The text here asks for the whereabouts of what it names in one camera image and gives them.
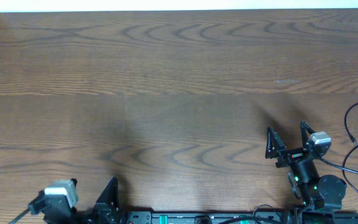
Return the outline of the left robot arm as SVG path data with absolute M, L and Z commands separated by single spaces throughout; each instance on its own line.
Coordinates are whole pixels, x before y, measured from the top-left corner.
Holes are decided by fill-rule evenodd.
M 127 215 L 120 209 L 118 197 L 118 179 L 112 177 L 98 197 L 95 205 L 85 211 L 79 211 L 75 205 L 79 201 L 76 179 L 56 180 L 41 190 L 27 208 L 11 220 L 17 223 L 28 213 L 43 213 L 43 221 L 48 224 L 109 223 L 125 224 Z

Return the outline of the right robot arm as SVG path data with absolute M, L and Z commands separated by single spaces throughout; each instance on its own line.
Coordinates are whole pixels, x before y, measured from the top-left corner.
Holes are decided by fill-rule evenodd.
M 282 223 L 342 224 L 358 223 L 358 213 L 343 212 L 342 200 L 347 184 L 335 175 L 320 176 L 314 161 L 331 147 L 331 137 L 314 131 L 306 122 L 300 123 L 302 146 L 288 149 L 272 127 L 267 128 L 265 157 L 276 159 L 276 167 L 289 167 L 292 191 L 303 204 L 284 212 Z

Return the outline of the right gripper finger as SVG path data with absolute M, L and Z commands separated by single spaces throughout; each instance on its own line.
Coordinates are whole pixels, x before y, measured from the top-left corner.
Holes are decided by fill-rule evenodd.
M 273 159 L 280 157 L 287 149 L 279 135 L 272 127 L 267 128 L 267 145 L 265 150 L 265 158 Z
M 308 142 L 308 136 L 315 133 L 315 131 L 311 128 L 311 126 L 306 121 L 301 121 L 300 132 L 301 132 L 302 145 L 305 148 L 306 143 Z

